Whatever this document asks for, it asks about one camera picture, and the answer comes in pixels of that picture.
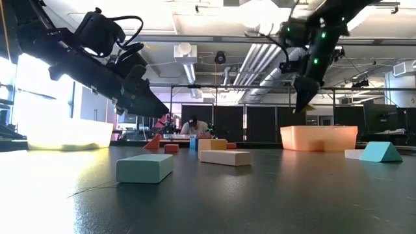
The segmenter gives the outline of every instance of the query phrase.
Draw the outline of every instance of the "man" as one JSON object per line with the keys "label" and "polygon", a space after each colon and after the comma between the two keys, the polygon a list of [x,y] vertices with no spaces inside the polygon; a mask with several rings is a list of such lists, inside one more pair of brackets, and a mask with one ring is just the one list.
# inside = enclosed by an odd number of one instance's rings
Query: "man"
{"label": "man", "polygon": [[198,139],[211,139],[211,134],[208,132],[208,124],[203,121],[198,121],[196,116],[192,116],[183,125],[181,134],[196,135]]}

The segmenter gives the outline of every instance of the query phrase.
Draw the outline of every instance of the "yellow block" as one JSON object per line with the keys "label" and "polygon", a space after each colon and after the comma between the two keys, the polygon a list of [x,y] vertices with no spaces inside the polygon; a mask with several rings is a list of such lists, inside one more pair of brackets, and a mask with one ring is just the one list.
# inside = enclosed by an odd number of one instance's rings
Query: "yellow block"
{"label": "yellow block", "polygon": [[199,139],[198,158],[201,150],[227,150],[227,140],[225,139]]}

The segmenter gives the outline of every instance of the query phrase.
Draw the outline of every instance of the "light blue block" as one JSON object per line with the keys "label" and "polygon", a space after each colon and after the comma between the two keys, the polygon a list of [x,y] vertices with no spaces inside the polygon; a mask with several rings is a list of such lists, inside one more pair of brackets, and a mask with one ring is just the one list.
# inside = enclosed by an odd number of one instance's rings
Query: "light blue block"
{"label": "light blue block", "polygon": [[116,180],[121,183],[160,183],[173,169],[172,155],[139,155],[117,160]]}
{"label": "light blue block", "polygon": [[198,140],[197,138],[189,139],[189,148],[192,150],[198,150]]}
{"label": "light blue block", "polygon": [[403,161],[397,149],[391,142],[369,142],[359,159],[361,161],[377,163]]}

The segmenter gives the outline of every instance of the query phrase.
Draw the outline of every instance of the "orange plastic bin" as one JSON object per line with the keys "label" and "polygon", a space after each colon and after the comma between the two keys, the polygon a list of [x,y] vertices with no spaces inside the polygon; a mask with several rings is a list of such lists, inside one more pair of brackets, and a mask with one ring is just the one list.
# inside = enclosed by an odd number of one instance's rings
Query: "orange plastic bin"
{"label": "orange plastic bin", "polygon": [[297,151],[344,151],[356,148],[356,126],[281,127],[283,149]]}

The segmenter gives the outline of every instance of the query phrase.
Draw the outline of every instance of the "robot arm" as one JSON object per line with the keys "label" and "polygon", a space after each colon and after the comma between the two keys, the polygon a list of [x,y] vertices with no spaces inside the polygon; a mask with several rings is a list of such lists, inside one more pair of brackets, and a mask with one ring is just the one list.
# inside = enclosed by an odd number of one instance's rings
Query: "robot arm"
{"label": "robot arm", "polygon": [[[167,107],[151,92],[149,81],[143,80],[146,61],[137,53],[143,44],[127,45],[125,34],[116,20],[140,18],[126,16],[106,18],[100,9],[88,12],[72,33],[56,28],[43,10],[42,0],[0,0],[0,56],[18,62],[22,53],[51,65],[52,80],[67,74],[75,81],[112,100],[118,114],[159,118],[168,113]],[[107,57],[114,44],[124,51],[103,65],[94,57]],[[95,55],[86,52],[92,50]]]}
{"label": "robot arm", "polygon": [[305,49],[309,46],[304,58],[294,62],[287,59],[280,66],[283,72],[297,72],[292,83],[297,92],[295,112],[302,111],[324,85],[339,37],[350,36],[348,22],[377,2],[380,0],[310,0],[304,9],[309,14],[290,17],[282,24],[279,35],[283,45]]}

